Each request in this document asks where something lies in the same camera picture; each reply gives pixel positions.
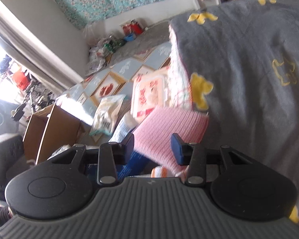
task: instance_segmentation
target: bed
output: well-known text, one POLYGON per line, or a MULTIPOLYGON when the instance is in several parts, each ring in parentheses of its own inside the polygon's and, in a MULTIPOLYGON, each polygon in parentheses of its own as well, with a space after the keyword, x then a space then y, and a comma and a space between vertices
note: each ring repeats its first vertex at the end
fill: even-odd
POLYGON ((290 178, 299 210, 299 0, 239 0, 170 23, 171 99, 208 112, 230 145, 290 178))

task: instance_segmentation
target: pink ribbed cloth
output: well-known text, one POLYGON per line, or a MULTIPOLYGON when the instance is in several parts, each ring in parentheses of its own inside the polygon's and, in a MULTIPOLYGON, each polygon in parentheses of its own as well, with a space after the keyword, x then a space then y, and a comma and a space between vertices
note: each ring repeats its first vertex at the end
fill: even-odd
POLYGON ((201 141, 208 116, 180 108, 156 108, 133 132, 134 150, 165 166, 173 174, 186 167, 179 166, 171 150, 171 135, 178 133, 186 143, 201 141))

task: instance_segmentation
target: gray ribbed surface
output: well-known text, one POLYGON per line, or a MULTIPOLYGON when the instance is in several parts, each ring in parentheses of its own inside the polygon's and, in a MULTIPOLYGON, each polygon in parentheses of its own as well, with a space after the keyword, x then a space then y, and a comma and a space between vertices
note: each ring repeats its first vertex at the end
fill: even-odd
POLYGON ((230 217, 212 205, 203 190, 186 187, 177 178, 126 178, 117 187, 101 189, 91 204, 74 216, 50 222, 16 216, 0 228, 0 236, 7 239, 299 239, 299 228, 287 218, 254 223, 230 217))

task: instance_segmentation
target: black speaker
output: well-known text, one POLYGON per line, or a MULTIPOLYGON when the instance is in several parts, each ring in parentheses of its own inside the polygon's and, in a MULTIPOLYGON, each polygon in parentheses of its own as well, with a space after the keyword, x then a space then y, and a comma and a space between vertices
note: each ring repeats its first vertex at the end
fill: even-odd
POLYGON ((23 155, 23 142, 19 134, 0 135, 0 200, 5 200, 4 191, 8 182, 28 168, 23 155))

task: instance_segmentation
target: gray blanket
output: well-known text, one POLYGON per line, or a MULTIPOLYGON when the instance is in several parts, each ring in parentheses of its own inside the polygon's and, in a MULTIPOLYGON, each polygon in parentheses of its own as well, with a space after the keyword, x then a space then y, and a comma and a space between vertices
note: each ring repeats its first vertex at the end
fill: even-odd
POLYGON ((218 19, 199 25, 185 13, 171 21, 189 78, 196 72, 214 84, 203 144, 230 145, 290 178, 299 209, 299 0, 207 11, 218 19))

